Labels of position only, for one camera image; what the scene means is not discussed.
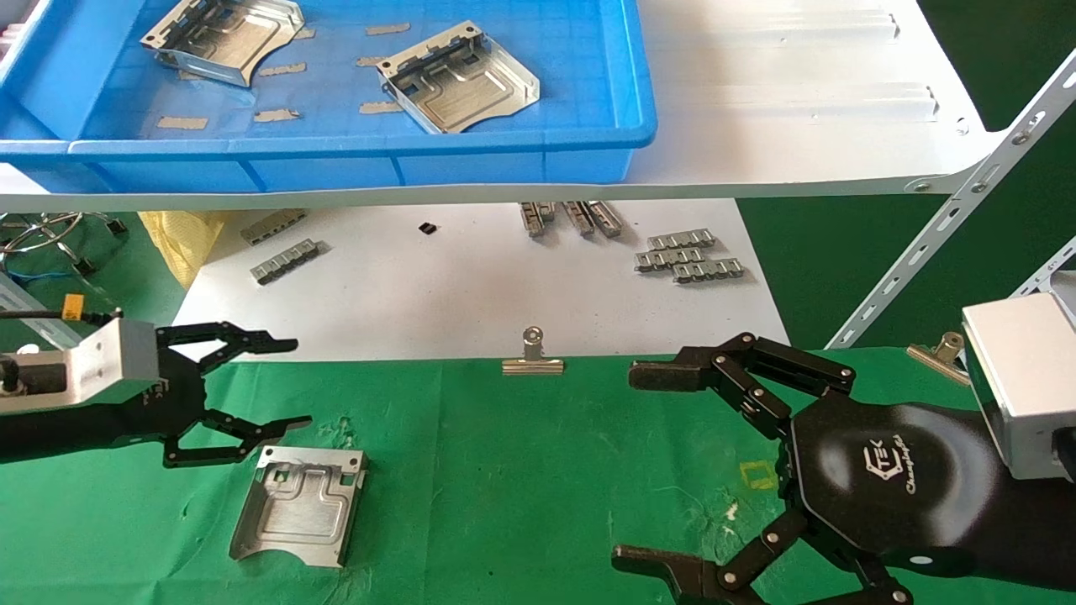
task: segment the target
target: stamped metal bracket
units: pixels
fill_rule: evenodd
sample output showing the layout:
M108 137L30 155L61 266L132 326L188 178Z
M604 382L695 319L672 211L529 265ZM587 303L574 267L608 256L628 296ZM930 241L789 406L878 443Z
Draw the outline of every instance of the stamped metal bracket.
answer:
M288 0L180 0L142 46L169 67L250 87L254 68L305 23Z
M359 450L264 448L228 555L283 550L311 567L342 567L366 466Z
M542 332L538 326L523 330L523 358L500 362L505 376L549 376L564 374L563 360L547 360L541 351Z
M463 132L538 101L538 79L472 22L378 64L382 89L427 132Z

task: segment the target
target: white shelf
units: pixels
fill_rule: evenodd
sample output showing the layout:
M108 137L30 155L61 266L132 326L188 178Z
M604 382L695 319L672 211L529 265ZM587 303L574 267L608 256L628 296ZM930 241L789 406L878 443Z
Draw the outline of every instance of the white shelf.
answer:
M914 0L638 0L659 133L615 185L8 195L9 210L893 194L993 150ZM932 193L962 181L940 180Z
M788 342L734 200L614 210L626 226L619 239L583 239L562 211L532 240L514 203L329 209L254 248L238 236L258 219L246 213L221 234L174 323L227 320L298 338L293 353L257 357L279 362L519 357L530 325L546 332L548 356L669 353L744 330ZM426 236L424 222L440 228ZM677 285L669 271L634 271L646 237L698 227L718 238L709 257L736 256L744 278ZM303 238L332 250L255 283L252 267Z

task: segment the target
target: metal connector strip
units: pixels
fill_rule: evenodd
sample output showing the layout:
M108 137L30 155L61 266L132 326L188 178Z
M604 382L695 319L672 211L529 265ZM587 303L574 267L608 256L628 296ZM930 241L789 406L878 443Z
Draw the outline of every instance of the metal connector strip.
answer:
M251 275L254 277L254 281L266 285L271 281L280 279L284 273L295 270L299 265L316 258L323 253L323 249L324 244L322 242L314 243L313 240L305 239L254 267L251 269Z
M635 270L646 273L669 269L674 265L703 263L704 261L706 261L706 257L703 256L703 251L697 248L651 250L650 252L639 252L635 255Z
M523 217L523 226L527 228L528 236L536 238L546 231L546 223L537 203L533 201L520 203L520 216Z
M709 248L717 243L710 229L694 229L667 236L647 238L650 250L676 250L678 248Z
M609 208L609 205L604 201L592 201L590 202L590 211L594 224L597 225L598 229L601 229L605 237L620 237L621 231L624 230L624 223Z
M576 226L580 236L590 237L594 235L594 220L591 219L591 212L586 208L586 202L566 201L564 202L564 210L568 213L568 220Z
M265 219L239 231L250 245L256 245L307 217L307 211L298 208L278 210Z
M539 201L538 202L538 214L541 215L541 220L546 223L552 223L556 219L556 202L555 201Z
M542 332L538 326L523 330L523 358L500 362L505 376L551 376L564 374L564 361L547 360L541 350Z
M703 261L702 263L688 263L685 265L675 265L672 267L672 281L676 283L723 280L728 278L735 279L741 277L744 277L744 267L736 258Z

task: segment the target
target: silver metal box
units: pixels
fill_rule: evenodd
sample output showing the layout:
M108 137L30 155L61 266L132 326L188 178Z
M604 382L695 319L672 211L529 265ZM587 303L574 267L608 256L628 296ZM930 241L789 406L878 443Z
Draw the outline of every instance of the silver metal box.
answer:
M968 375L1017 479L1067 477L1053 433L1076 426L1076 330L1050 294L964 308Z

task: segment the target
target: metal clip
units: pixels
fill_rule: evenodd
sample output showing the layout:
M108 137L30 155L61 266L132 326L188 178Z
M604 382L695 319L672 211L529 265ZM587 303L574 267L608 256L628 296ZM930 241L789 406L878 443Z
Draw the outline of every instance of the metal clip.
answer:
M955 364L957 356L963 350L964 337L957 332L947 332L942 336L942 342L934 349L911 344L908 347L908 355L934 371L944 374L950 380L971 386L972 380Z
M560 376L564 374L563 360L547 360L541 351L542 332L538 326L523 330L523 358L500 362L505 376Z

